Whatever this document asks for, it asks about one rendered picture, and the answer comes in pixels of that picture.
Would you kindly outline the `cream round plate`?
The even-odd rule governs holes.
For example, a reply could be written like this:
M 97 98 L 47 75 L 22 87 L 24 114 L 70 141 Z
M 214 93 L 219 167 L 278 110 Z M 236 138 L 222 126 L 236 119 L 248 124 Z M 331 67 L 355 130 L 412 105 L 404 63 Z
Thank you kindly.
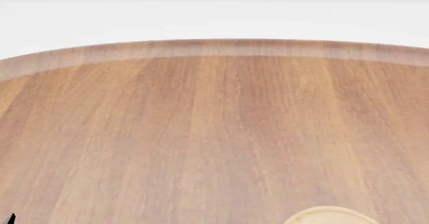
M 352 209 L 336 206 L 319 206 L 304 209 L 284 224 L 380 224 L 374 219 Z

